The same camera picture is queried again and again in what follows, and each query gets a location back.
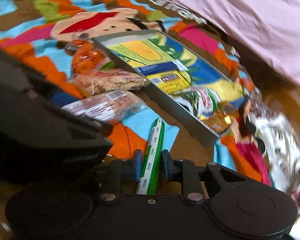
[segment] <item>green tube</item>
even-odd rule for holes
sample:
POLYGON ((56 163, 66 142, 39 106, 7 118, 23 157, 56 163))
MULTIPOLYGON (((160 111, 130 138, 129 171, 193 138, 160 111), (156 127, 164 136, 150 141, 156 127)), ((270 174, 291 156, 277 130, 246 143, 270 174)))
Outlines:
POLYGON ((155 194, 156 192, 163 138, 164 122, 162 119, 157 118, 151 127, 136 194, 146 195, 155 194))

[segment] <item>screw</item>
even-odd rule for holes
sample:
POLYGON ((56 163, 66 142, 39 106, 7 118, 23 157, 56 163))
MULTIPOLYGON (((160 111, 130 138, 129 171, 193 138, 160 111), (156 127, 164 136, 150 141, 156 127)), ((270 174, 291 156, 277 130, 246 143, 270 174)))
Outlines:
POLYGON ((155 199, 149 199, 149 200, 148 200, 148 203, 149 203, 149 204, 155 204, 156 201, 155 201, 155 199))
POLYGON ((190 193, 188 199, 193 201, 199 201, 203 199, 203 196, 200 193, 190 193))
POLYGON ((112 193, 103 193, 100 198, 103 200, 103 201, 111 201, 111 200, 114 200, 115 199, 115 195, 112 194, 112 193))

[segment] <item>cartoon character print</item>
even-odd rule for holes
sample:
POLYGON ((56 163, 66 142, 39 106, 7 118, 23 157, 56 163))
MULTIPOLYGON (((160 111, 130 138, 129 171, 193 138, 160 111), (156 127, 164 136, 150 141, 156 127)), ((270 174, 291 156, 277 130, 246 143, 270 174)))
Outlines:
POLYGON ((86 33, 89 38, 139 30, 159 30, 165 28, 161 20, 142 22, 135 19, 138 10, 130 8, 115 8, 107 12, 82 12, 67 20, 62 20, 53 27, 50 36, 60 41, 71 41, 77 35, 86 33))

